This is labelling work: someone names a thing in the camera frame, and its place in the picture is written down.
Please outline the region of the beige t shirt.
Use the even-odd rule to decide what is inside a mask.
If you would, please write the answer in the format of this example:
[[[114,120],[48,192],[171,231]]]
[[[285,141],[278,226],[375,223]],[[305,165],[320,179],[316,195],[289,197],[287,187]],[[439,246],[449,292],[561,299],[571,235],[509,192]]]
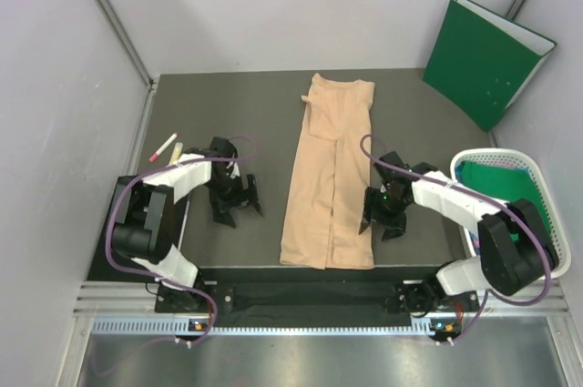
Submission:
[[[370,185],[370,110],[375,84],[315,74],[306,95],[291,175],[280,262],[318,270],[370,270],[372,231],[361,229]]]

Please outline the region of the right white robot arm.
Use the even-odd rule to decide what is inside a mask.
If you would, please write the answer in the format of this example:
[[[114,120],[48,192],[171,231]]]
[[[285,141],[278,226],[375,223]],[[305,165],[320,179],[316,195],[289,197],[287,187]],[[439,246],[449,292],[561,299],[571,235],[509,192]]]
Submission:
[[[504,201],[453,181],[427,163],[408,166],[394,152],[376,159],[380,188],[364,193],[361,230],[376,224],[388,241],[404,235],[406,210],[433,210],[477,236],[479,252],[443,265],[430,276],[425,299],[443,311],[459,294],[492,290],[510,297],[538,279],[550,280],[557,251],[536,205],[528,199]]]

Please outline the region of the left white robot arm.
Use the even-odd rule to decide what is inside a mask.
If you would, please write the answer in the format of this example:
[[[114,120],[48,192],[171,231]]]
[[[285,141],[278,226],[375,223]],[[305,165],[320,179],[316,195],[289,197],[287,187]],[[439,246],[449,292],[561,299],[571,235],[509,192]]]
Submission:
[[[125,273],[150,276],[159,284],[161,309],[212,309],[199,267],[180,252],[181,221],[190,193],[209,192],[214,222],[236,226],[231,212],[261,210],[254,175],[242,176],[237,149],[229,141],[193,148],[145,176],[118,179],[105,232],[107,262]]]

